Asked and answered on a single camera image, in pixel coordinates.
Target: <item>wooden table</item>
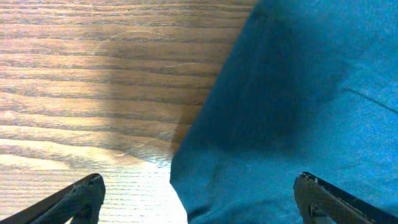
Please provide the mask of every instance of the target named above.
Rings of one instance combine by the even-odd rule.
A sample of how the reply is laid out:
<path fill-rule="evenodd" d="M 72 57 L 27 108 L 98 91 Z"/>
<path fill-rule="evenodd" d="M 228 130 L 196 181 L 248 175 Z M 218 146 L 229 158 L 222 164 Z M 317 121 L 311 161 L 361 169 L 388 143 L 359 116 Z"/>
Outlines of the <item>wooden table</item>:
<path fill-rule="evenodd" d="M 101 223 L 184 223 L 170 161 L 254 4 L 0 3 L 0 219 L 98 172 Z"/>

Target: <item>black object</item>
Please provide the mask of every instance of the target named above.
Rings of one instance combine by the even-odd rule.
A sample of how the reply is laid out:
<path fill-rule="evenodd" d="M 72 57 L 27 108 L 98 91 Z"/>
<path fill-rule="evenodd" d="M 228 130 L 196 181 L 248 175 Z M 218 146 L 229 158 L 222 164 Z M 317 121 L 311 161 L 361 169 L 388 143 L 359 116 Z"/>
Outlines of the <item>black object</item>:
<path fill-rule="evenodd" d="M 294 182 L 294 198 L 304 223 L 398 223 L 392 216 L 338 187 L 302 172 Z"/>
<path fill-rule="evenodd" d="M 0 223 L 98 223 L 104 197 L 102 176 L 90 174 Z"/>

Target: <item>folded fabric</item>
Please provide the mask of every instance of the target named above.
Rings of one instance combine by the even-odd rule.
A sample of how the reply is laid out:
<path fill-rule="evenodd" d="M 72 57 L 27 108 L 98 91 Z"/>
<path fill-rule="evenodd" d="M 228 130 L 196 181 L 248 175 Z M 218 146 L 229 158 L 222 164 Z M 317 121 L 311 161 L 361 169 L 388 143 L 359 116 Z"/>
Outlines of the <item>folded fabric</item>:
<path fill-rule="evenodd" d="M 189 223 L 302 223 L 301 171 L 396 216 L 397 136 L 397 1 L 261 1 L 170 182 Z"/>

